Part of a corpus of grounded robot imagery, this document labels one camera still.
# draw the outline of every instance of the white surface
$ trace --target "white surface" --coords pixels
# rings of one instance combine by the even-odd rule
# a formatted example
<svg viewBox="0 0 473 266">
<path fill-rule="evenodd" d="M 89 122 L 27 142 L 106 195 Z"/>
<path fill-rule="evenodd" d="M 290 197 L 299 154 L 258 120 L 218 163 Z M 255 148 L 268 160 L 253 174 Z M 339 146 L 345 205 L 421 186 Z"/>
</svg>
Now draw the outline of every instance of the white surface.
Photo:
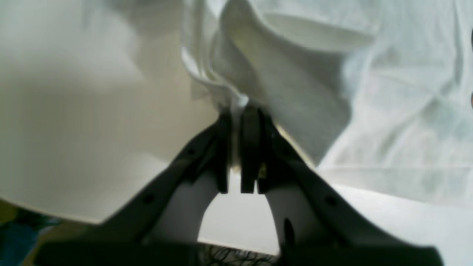
<svg viewBox="0 0 473 266">
<path fill-rule="evenodd" d="M 473 213 L 468 208 L 420 203 L 376 192 L 335 186 L 377 226 L 407 242 L 434 245 L 445 265 L 471 265 Z"/>
<path fill-rule="evenodd" d="M 186 0 L 183 59 L 331 183 L 473 206 L 470 0 Z"/>
</svg>

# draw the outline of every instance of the clamp jaw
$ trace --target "clamp jaw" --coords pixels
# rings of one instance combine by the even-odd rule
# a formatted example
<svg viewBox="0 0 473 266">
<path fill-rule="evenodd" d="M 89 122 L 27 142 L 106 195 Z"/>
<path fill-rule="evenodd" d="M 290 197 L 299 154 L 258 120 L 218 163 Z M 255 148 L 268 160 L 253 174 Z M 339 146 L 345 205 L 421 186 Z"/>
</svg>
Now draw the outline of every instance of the clamp jaw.
<svg viewBox="0 0 473 266">
<path fill-rule="evenodd" d="M 68 242 L 45 244 L 36 265 L 199 265 L 205 210 L 228 191 L 231 116 L 223 113 L 112 218 Z M 247 107 L 238 149 L 241 192 L 264 194 L 278 265 L 442 265 L 432 247 L 409 245 L 370 223 L 314 173 L 271 118 Z"/>
</svg>

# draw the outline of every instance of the white sheet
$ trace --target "white sheet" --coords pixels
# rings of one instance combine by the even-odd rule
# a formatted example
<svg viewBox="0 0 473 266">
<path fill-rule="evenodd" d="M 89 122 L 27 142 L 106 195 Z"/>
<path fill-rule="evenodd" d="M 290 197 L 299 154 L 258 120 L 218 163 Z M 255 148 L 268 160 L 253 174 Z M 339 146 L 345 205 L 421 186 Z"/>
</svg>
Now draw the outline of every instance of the white sheet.
<svg viewBox="0 0 473 266">
<path fill-rule="evenodd" d="M 329 182 L 473 206 L 472 26 L 468 0 L 186 0 L 182 56 Z"/>
<path fill-rule="evenodd" d="M 103 3 L 1 2 L 0 198 L 102 222 L 217 119 L 190 94 L 181 3 Z"/>
</svg>

